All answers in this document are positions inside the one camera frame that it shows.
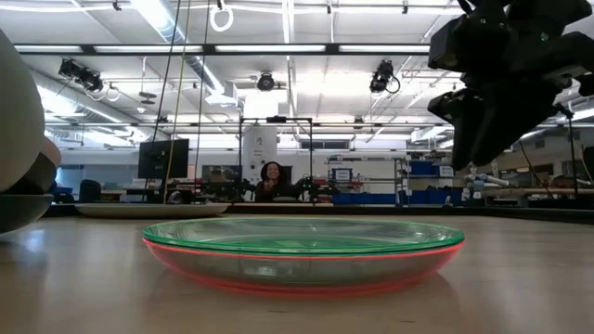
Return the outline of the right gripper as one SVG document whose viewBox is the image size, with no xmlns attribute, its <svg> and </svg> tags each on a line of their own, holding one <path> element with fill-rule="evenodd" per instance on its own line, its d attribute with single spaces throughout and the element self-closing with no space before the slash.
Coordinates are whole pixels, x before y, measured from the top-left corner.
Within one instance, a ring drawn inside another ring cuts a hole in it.
<svg viewBox="0 0 594 334">
<path fill-rule="evenodd" d="M 464 13 L 430 41 L 428 66 L 463 74 L 469 88 L 433 98 L 428 111 L 454 126 L 452 167 L 485 165 L 556 112 L 575 79 L 593 94 L 593 39 L 565 28 L 592 15 L 586 0 L 460 1 Z"/>
</svg>

